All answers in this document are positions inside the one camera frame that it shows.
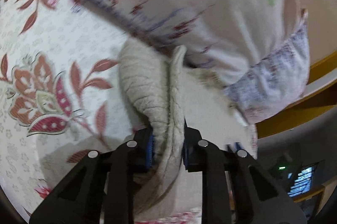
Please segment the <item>lavender floral pillow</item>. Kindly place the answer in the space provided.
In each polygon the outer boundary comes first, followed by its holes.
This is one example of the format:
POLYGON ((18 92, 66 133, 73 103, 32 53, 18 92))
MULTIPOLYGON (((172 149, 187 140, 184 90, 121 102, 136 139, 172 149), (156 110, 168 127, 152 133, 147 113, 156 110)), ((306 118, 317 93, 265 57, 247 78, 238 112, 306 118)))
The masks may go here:
POLYGON ((299 0, 91 0, 163 53, 183 45, 251 124, 304 91, 307 13, 299 0))

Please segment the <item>window with blue light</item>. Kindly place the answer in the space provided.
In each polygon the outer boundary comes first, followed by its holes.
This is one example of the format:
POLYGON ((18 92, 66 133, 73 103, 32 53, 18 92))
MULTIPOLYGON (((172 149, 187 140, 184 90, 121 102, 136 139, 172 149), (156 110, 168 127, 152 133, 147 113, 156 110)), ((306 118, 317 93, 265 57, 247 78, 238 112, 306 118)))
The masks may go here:
POLYGON ((311 189, 316 167, 317 164, 311 164, 302 167, 301 171, 298 173, 297 179, 294 181, 293 185, 288 191, 288 195, 290 197, 299 196, 311 189))

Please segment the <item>white floral bedspread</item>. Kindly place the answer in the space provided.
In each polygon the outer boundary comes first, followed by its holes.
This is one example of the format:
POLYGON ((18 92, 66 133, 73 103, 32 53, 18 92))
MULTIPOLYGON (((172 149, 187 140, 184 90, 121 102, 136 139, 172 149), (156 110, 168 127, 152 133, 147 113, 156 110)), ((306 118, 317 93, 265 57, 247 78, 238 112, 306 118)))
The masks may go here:
POLYGON ((119 84, 127 38, 84 0, 1 0, 1 187, 25 222, 90 150, 142 128, 119 84))

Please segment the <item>beige cable-knit sweater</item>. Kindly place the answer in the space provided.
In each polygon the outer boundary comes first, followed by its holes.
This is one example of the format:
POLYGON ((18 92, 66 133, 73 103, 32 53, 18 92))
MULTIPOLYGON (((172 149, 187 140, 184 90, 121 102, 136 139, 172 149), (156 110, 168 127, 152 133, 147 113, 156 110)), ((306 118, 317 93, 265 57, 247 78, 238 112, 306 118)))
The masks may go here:
POLYGON ((123 92, 154 135, 154 166, 135 178, 141 185, 134 196, 137 221, 200 210, 202 175, 187 172, 182 162, 185 126, 221 149, 238 142, 257 155, 255 126, 247 124, 213 72, 183 65, 185 52, 177 47, 166 59, 130 38, 119 54, 123 92))

